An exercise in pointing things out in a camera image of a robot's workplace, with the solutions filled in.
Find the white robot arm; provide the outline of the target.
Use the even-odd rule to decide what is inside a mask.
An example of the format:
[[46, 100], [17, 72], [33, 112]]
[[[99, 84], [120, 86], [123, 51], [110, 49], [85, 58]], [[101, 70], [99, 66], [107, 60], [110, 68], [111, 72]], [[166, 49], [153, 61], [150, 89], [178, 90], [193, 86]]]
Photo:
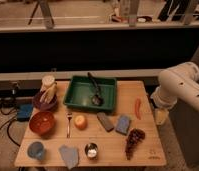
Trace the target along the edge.
[[199, 67], [185, 62], [166, 68], [158, 75], [159, 85], [150, 98], [155, 104], [155, 121], [163, 125], [169, 111], [181, 99], [199, 112]]

